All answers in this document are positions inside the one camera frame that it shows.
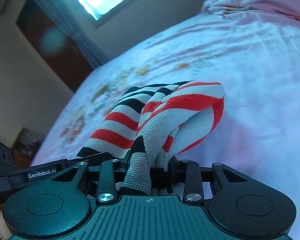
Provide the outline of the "person's left hand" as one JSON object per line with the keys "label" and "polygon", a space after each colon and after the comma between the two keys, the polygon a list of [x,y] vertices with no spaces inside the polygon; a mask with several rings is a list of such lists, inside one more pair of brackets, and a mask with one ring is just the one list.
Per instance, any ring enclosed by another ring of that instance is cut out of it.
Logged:
{"label": "person's left hand", "polygon": [[12,237],[12,234],[4,220],[2,210],[0,210],[0,239],[8,240]]}

